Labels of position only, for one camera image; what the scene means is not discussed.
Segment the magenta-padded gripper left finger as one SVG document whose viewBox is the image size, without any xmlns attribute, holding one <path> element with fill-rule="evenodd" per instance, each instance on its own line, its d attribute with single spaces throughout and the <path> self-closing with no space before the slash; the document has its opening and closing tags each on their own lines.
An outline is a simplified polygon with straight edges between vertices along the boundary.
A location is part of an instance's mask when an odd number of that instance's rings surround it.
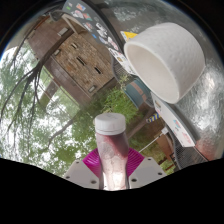
<svg viewBox="0 0 224 224">
<path fill-rule="evenodd" d="M 83 160 L 75 160 L 64 179 L 88 189 L 102 188 L 102 167 L 98 149 L 91 151 Z"/>
</svg>

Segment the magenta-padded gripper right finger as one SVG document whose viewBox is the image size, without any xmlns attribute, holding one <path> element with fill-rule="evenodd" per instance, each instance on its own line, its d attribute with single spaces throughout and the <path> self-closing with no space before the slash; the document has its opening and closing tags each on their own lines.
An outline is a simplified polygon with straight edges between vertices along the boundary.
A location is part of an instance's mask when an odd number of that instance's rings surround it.
<svg viewBox="0 0 224 224">
<path fill-rule="evenodd" d="M 166 176 L 166 173 L 152 157 L 144 157 L 130 148 L 126 165 L 130 189 L 140 188 Z"/>
</svg>

